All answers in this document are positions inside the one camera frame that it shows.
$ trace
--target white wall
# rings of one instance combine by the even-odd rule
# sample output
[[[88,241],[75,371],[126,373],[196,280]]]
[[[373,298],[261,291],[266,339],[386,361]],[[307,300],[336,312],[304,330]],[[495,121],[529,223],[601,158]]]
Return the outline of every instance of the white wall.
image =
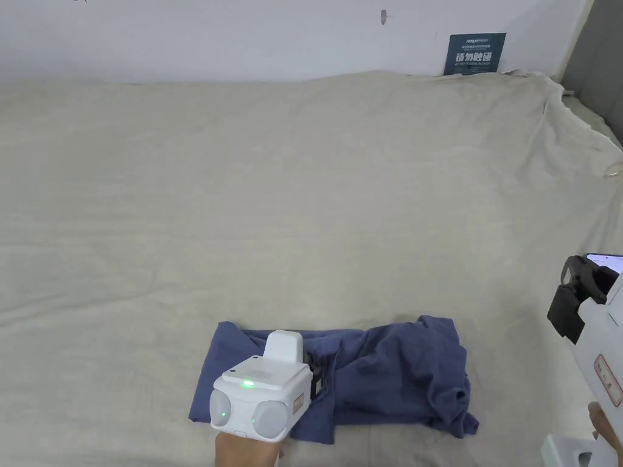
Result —
[[[586,1],[0,0],[0,80],[435,75],[449,35],[469,32],[508,33],[500,71],[554,75]]]

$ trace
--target gray wall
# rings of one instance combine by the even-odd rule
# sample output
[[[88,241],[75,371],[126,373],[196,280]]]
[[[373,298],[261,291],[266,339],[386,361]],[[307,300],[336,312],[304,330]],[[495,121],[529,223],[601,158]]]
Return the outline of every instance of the gray wall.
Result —
[[[623,141],[623,0],[595,0],[562,84]]]

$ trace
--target human hand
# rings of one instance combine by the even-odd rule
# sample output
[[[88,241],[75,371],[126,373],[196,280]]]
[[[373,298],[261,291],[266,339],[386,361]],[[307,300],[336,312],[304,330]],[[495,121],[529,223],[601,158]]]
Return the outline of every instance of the human hand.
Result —
[[[283,457],[284,441],[265,443],[220,432],[216,435],[216,467],[273,467]]]
[[[593,436],[597,438],[597,435],[599,435],[608,441],[608,444],[610,444],[613,449],[617,451],[619,466],[623,466],[623,445],[618,439],[616,433],[614,433],[614,429],[612,428],[610,422],[608,422],[606,414],[597,402],[591,402],[588,405],[588,414],[591,418],[592,425],[595,427]]]

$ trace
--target black clamp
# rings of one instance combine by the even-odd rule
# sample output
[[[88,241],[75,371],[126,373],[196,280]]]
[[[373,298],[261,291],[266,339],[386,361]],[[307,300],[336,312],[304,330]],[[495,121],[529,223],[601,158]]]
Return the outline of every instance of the black clamp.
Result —
[[[315,400],[322,390],[322,368],[316,362],[314,356],[308,352],[303,353],[303,363],[310,366],[311,374],[311,392],[310,399]]]
[[[584,321],[578,315],[580,304],[588,298],[605,304],[607,294],[618,277],[615,271],[597,266],[588,258],[567,258],[560,276],[561,285],[556,289],[547,314],[558,334],[577,343],[584,329]]]

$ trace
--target white plastic housing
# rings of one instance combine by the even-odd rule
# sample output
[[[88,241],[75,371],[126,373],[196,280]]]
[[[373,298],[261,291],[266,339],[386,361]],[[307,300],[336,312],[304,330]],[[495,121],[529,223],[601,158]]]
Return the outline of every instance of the white plastic housing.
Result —
[[[309,407],[311,384],[301,335],[274,331],[263,356],[248,358],[214,382],[211,425],[244,438],[281,441]]]

